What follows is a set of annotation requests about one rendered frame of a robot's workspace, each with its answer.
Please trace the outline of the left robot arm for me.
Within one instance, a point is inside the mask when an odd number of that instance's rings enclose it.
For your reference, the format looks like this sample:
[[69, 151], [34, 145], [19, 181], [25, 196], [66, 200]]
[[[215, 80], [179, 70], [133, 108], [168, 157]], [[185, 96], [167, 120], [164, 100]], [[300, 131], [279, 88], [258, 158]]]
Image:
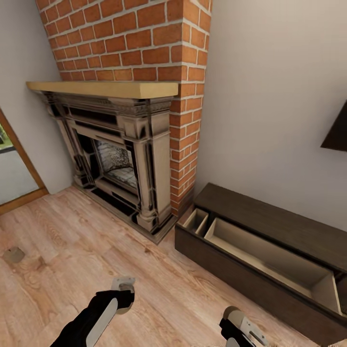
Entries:
[[117, 309], [128, 308], [135, 293], [121, 291], [120, 286], [134, 285], [135, 277], [114, 277], [111, 290], [96, 293], [88, 307], [69, 322], [50, 347], [94, 347]]

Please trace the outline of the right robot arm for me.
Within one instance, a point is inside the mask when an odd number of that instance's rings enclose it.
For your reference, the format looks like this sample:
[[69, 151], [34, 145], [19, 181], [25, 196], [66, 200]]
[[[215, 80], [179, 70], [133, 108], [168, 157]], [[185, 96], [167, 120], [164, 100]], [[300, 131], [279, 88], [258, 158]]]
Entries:
[[256, 347], [248, 338], [249, 333], [264, 347], [268, 346], [266, 335], [246, 317], [241, 320], [239, 328], [224, 318], [221, 319], [219, 325], [222, 328], [221, 335], [227, 340], [226, 347]]

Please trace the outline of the pillar candle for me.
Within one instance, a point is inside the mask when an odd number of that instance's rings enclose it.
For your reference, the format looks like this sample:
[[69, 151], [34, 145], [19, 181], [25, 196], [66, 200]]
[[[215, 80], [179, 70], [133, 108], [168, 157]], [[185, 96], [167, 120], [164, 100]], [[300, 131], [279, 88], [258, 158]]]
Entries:
[[4, 258], [11, 264], [18, 263], [25, 257], [25, 253], [17, 246], [9, 248], [4, 254]]
[[[120, 286], [121, 291], [131, 291], [131, 293], [135, 293], [134, 286], [133, 285], [126, 285], [126, 286]], [[117, 309], [116, 314], [117, 315], [123, 315], [127, 313], [133, 305], [133, 302], [131, 302], [130, 306], [128, 308], [120, 308]]]
[[[242, 312], [240, 309], [238, 309], [235, 306], [227, 307], [227, 309], [225, 309], [223, 313], [223, 318], [225, 320], [226, 319], [230, 320], [237, 328], [239, 328], [239, 326], [241, 325], [241, 320], [243, 319], [243, 317], [246, 317], [247, 319], [249, 319], [244, 312]], [[250, 333], [248, 334], [248, 338], [250, 340], [252, 338], [252, 335]]]

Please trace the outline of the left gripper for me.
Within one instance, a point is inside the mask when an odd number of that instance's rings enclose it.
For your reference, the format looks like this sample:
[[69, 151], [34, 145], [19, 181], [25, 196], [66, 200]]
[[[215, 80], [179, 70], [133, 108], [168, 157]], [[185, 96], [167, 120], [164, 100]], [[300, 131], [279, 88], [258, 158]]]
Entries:
[[118, 297], [118, 308], [128, 308], [131, 302], [134, 302], [135, 293], [131, 293], [131, 291], [114, 291]]

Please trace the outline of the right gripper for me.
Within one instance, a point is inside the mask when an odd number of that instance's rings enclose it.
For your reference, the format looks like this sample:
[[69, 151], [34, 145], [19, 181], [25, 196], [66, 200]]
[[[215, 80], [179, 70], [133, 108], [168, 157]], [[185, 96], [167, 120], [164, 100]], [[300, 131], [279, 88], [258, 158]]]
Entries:
[[220, 321], [220, 327], [222, 328], [221, 330], [221, 335], [228, 340], [231, 336], [233, 336], [234, 334], [240, 334], [242, 333], [244, 335], [243, 332], [241, 332], [241, 330], [239, 330], [230, 320], [228, 319], [224, 319], [222, 318]]

